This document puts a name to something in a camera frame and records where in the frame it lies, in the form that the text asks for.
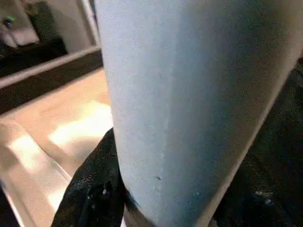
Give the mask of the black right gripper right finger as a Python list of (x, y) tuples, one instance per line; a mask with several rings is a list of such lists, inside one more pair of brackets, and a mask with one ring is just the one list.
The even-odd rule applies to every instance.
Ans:
[(265, 168), (247, 154), (214, 214), (219, 227), (301, 227)]

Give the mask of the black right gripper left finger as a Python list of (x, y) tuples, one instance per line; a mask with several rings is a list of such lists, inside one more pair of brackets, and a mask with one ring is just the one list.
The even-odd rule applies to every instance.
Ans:
[(75, 172), (67, 186), (53, 227), (119, 227), (125, 206), (113, 129)]

